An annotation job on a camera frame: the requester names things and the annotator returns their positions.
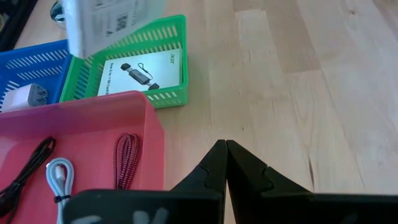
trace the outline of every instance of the wooden table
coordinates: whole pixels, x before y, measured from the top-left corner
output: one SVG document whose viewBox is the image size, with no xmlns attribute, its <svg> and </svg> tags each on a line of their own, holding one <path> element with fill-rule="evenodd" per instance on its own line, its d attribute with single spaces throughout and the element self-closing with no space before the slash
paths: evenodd
<svg viewBox="0 0 398 224">
<path fill-rule="evenodd" d="M 52 4 L 17 47 L 65 38 Z M 168 0 L 172 14 L 187 16 L 190 103 L 157 112 L 166 189 L 234 139 L 315 192 L 398 193 L 397 1 Z"/>
</svg>

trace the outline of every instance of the green plastic basket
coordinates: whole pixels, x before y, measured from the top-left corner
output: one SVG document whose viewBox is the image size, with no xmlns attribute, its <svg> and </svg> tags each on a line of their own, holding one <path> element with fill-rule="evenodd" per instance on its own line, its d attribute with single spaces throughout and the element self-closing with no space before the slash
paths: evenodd
<svg viewBox="0 0 398 224">
<path fill-rule="evenodd" d="M 86 60 L 73 57 L 60 102 L 97 96 L 106 60 L 164 50 L 181 49 L 181 84 L 159 90 L 145 91 L 144 93 L 155 108 L 187 104 L 188 61 L 186 23 L 186 18 L 183 15 L 159 19 Z"/>
</svg>

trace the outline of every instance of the black cable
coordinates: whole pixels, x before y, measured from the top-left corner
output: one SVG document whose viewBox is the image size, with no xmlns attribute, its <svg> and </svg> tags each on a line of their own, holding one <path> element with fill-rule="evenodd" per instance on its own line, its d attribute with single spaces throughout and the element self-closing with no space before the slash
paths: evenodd
<svg viewBox="0 0 398 224">
<path fill-rule="evenodd" d="M 24 166 L 17 178 L 0 192 L 0 217 L 11 212 L 7 224 L 12 222 L 17 211 L 22 188 L 27 179 L 46 161 L 53 153 L 56 140 L 53 137 L 44 139 L 32 153 L 28 163 Z"/>
<path fill-rule="evenodd" d="M 139 68 L 141 68 L 144 72 L 146 72 L 146 74 L 150 75 L 150 80 L 153 80 L 154 77 L 147 71 L 144 69 L 144 64 L 143 63 L 138 63 L 137 64 Z"/>
</svg>

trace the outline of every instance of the card reader illustration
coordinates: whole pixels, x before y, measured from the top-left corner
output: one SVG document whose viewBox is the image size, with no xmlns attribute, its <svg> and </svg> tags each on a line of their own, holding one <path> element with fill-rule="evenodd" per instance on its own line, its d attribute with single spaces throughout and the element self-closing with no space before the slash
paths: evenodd
<svg viewBox="0 0 398 224">
<path fill-rule="evenodd" d="M 150 75 L 150 78 L 147 77 L 146 75 L 144 75 L 139 70 L 131 68 L 131 65 L 129 65 L 128 63 L 122 64 L 121 69 L 123 71 L 127 71 L 129 73 L 129 76 L 131 76 L 133 79 L 135 79 L 141 85 L 149 86 L 148 90 L 157 90 L 157 89 L 159 89 L 160 86 L 158 84 L 156 84 L 156 83 L 152 84 L 150 82 L 154 77 L 147 70 L 144 69 L 144 64 L 143 63 L 138 63 L 137 65 L 144 72 L 146 72 L 146 74 Z"/>
</svg>

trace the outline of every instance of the red braided cable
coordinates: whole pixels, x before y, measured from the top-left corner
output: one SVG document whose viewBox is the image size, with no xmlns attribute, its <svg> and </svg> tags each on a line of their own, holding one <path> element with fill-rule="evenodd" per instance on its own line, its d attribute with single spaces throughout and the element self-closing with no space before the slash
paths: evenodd
<svg viewBox="0 0 398 224">
<path fill-rule="evenodd" d="M 141 147 L 136 134 L 121 134 L 113 151 L 113 189 L 129 189 L 137 169 Z"/>
</svg>

